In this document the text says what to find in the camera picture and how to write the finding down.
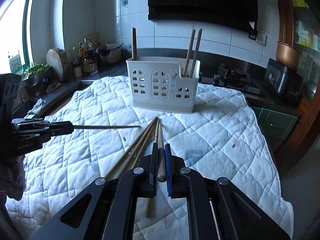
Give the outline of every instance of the kitchen counter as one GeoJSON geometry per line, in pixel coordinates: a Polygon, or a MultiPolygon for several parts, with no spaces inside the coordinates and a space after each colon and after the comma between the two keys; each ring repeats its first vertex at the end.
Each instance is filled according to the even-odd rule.
{"type": "MultiPolygon", "coordinates": [[[[203,65],[201,66],[200,71],[205,73],[203,76],[209,78],[213,78],[215,74],[218,74],[218,68],[212,68],[212,66],[203,65]]],[[[246,72],[250,74],[252,83],[256,85],[263,94],[256,95],[242,91],[250,106],[268,108],[285,114],[291,114],[296,117],[300,116],[297,107],[280,101],[268,90],[264,82],[264,75],[266,72],[265,68],[260,66],[251,66],[251,68],[249,70],[246,70],[246,72]]]]}
{"type": "MultiPolygon", "coordinates": [[[[275,111],[279,111],[282,113],[291,114],[293,116],[299,117],[300,114],[298,112],[298,109],[295,106],[279,101],[274,95],[272,95],[268,91],[268,88],[264,86],[264,80],[263,80],[264,74],[265,74],[265,68],[262,68],[260,66],[257,66],[257,67],[258,67],[257,69],[251,71],[250,77],[252,79],[252,82],[259,89],[261,89],[264,96],[243,92],[245,98],[247,99],[247,102],[251,106],[264,107],[264,108],[272,109],[275,111]]],[[[214,70],[212,66],[205,66],[205,65],[201,66],[200,71],[204,71],[207,73],[208,68],[210,68],[211,77],[213,77],[214,74],[217,74],[217,70],[214,70]]],[[[128,76],[127,64],[125,61],[121,61],[110,67],[106,67],[96,75],[84,76],[81,78],[81,82],[84,84],[92,84],[94,80],[97,80],[106,76],[118,76],[118,75],[128,76]]]]}
{"type": "MultiPolygon", "coordinates": [[[[129,50],[123,50],[123,58],[131,57],[129,50]]],[[[138,49],[139,56],[164,56],[164,57],[186,57],[186,50],[183,49],[138,49]]],[[[300,116],[298,108],[294,105],[290,105],[279,101],[272,93],[268,91],[264,83],[264,74],[266,69],[248,62],[244,62],[238,59],[229,58],[221,55],[199,52],[198,59],[201,61],[200,71],[204,77],[213,78],[218,73],[218,66],[220,63],[232,66],[232,68],[239,69],[250,74],[252,82],[263,92],[264,96],[255,95],[252,93],[243,92],[247,102],[251,106],[268,108],[271,110],[279,111],[285,114],[290,114],[296,117],[300,116]]],[[[45,100],[41,115],[50,109],[59,100],[70,94],[84,85],[90,85],[95,80],[106,76],[128,76],[127,65],[125,60],[110,65],[108,67],[102,67],[99,69],[99,73],[95,75],[83,74],[82,77],[74,79],[70,82],[63,83],[62,86],[46,95],[42,95],[38,98],[45,100]]]]}

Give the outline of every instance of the green cabinet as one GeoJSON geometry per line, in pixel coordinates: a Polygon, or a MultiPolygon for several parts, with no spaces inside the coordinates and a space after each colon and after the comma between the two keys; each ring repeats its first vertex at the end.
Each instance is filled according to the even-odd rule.
{"type": "Polygon", "coordinates": [[[267,108],[256,106],[251,106],[251,108],[262,127],[269,149],[275,152],[287,138],[298,118],[267,108]]]}

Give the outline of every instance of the chopstick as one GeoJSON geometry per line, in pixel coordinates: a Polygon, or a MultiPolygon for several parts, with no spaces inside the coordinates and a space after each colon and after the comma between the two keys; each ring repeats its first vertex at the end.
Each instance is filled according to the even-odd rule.
{"type": "Polygon", "coordinates": [[[138,60],[137,31],[136,31],[136,28],[134,28],[134,27],[132,27],[131,45],[132,45],[132,60],[138,60]]]}
{"type": "Polygon", "coordinates": [[[147,126],[147,128],[134,141],[134,143],[125,151],[124,155],[120,158],[120,160],[116,163],[116,165],[111,169],[111,171],[108,172],[108,174],[105,176],[107,180],[119,178],[126,171],[127,165],[135,156],[137,149],[141,147],[142,143],[146,139],[149,131],[152,129],[156,121],[157,121],[157,117],[147,126]]]}
{"type": "Polygon", "coordinates": [[[138,151],[138,153],[136,155],[136,159],[134,160],[134,163],[133,163],[133,165],[131,167],[132,169],[138,166],[138,162],[139,162],[140,158],[142,157],[142,155],[144,154],[144,152],[146,150],[146,146],[149,143],[149,139],[150,139],[150,136],[152,135],[152,132],[153,132],[153,129],[150,129],[149,133],[147,133],[146,138],[145,138],[144,142],[142,143],[142,146],[141,146],[140,150],[138,151]]]}
{"type": "Polygon", "coordinates": [[[73,129],[124,129],[124,128],[136,128],[139,125],[123,125],[123,126],[102,126],[102,125],[73,125],[73,129]]]}
{"type": "MultiPolygon", "coordinates": [[[[158,135],[159,135],[159,122],[160,119],[157,121],[156,125],[156,133],[155,133],[155,143],[158,144],[158,135]]],[[[154,210],[154,204],[155,204],[155,198],[147,198],[147,204],[146,204],[146,218],[150,218],[152,216],[153,210],[154,210]]]]}
{"type": "Polygon", "coordinates": [[[199,29],[197,43],[196,43],[196,50],[195,50],[195,53],[193,55],[192,67],[191,67],[191,71],[190,71],[190,78],[192,78],[193,72],[195,71],[195,66],[196,66],[196,61],[197,61],[200,41],[201,41],[201,35],[202,35],[202,29],[199,29]]]}
{"type": "Polygon", "coordinates": [[[165,182],[167,180],[167,170],[165,167],[164,158],[164,143],[162,136],[162,126],[159,122],[159,132],[158,132],[158,181],[165,182]]]}
{"type": "Polygon", "coordinates": [[[191,33],[190,44],[189,44],[189,49],[188,49],[188,53],[187,53],[186,65],[184,66],[182,77],[186,77],[186,75],[187,75],[187,70],[188,70],[188,65],[189,65],[190,56],[191,56],[191,52],[192,52],[193,40],[195,39],[195,34],[196,34],[196,30],[193,29],[192,33],[191,33]]]}

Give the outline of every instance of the white blanket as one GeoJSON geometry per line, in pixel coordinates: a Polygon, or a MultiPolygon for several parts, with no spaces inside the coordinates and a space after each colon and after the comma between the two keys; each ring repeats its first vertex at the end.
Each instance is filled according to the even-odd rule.
{"type": "MultiPolygon", "coordinates": [[[[132,107],[123,76],[102,78],[76,91],[66,106],[46,117],[50,122],[142,127],[75,130],[27,154],[26,191],[21,201],[8,199],[6,204],[23,236],[29,237],[95,178],[105,176],[155,116],[161,119],[165,143],[186,166],[210,179],[229,178],[292,237],[292,205],[281,197],[266,140],[241,92],[199,84],[192,114],[151,111],[132,107]]],[[[134,239],[189,239],[186,200],[169,199],[165,183],[158,183],[151,219],[145,218],[145,204],[145,199],[138,200],[134,239]]]]}

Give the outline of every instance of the gas stove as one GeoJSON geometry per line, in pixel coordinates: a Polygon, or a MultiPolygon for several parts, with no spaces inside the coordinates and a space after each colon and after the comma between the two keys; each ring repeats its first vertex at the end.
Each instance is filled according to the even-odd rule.
{"type": "Polygon", "coordinates": [[[232,69],[224,64],[218,67],[218,74],[214,75],[214,78],[201,77],[199,82],[264,96],[262,91],[251,81],[248,73],[232,69]]]}

